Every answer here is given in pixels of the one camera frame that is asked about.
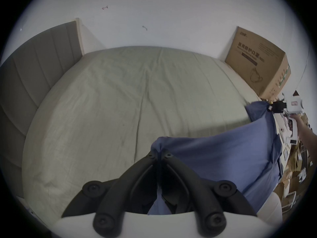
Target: bed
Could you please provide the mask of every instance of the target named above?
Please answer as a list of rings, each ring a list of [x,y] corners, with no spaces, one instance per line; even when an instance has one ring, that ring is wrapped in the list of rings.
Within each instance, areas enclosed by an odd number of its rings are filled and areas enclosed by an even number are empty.
[[[14,84],[2,86],[10,98],[1,96],[1,119],[10,134],[1,168],[13,193],[48,227],[84,183],[118,178],[158,137],[207,137],[245,125],[244,107],[260,100],[230,66],[208,56],[161,47],[82,56],[75,22],[43,33],[32,39],[37,60],[31,62],[44,77],[30,78],[30,61],[9,63],[27,48],[2,66],[2,81]]]

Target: white device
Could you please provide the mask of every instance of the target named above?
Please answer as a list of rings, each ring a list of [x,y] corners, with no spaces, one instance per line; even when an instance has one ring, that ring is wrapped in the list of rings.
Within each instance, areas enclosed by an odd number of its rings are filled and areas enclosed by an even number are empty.
[[[286,111],[285,113],[288,116],[288,126],[292,135],[286,138],[287,144],[297,145],[298,140],[298,131],[297,131],[297,122],[295,119],[290,118],[290,114],[302,114],[303,113],[303,102],[299,96],[290,96],[285,98],[286,102]]]
[[[283,113],[287,115],[287,123],[283,126],[282,122],[279,122],[281,135],[285,144],[297,145],[298,131],[296,120],[290,117],[290,114],[303,113],[303,103],[299,96],[284,97],[282,101],[273,102],[268,108],[273,113]]]
[[[284,99],[286,102],[286,113],[301,114],[303,113],[303,103],[299,96],[291,96]]]

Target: white wall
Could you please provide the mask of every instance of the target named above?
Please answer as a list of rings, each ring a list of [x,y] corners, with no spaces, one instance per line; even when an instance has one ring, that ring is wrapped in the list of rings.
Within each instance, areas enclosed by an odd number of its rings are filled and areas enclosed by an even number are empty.
[[[74,18],[82,21],[86,53],[149,45],[222,60],[241,26],[286,52],[292,74],[283,91],[289,94],[307,62],[308,37],[283,0],[34,0],[13,29],[1,63],[31,37]]]
[[[317,59],[315,50],[309,46],[309,56],[303,78],[298,87],[298,94],[303,98],[303,107],[314,133],[317,133]]]

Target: upholstered headboard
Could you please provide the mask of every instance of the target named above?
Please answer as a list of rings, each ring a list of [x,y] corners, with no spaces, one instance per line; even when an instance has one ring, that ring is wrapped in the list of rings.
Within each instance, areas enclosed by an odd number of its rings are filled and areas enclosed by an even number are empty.
[[[72,21],[34,36],[0,67],[0,167],[16,196],[23,197],[22,153],[33,117],[49,90],[81,57]]]

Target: hand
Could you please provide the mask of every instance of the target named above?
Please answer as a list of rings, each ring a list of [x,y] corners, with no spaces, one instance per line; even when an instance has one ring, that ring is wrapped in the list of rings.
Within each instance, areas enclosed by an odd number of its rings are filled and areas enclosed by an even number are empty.
[[[299,115],[296,114],[290,114],[289,116],[296,120],[298,135],[299,137],[301,137],[301,135],[303,134],[303,130],[305,128],[303,120],[299,117]]]

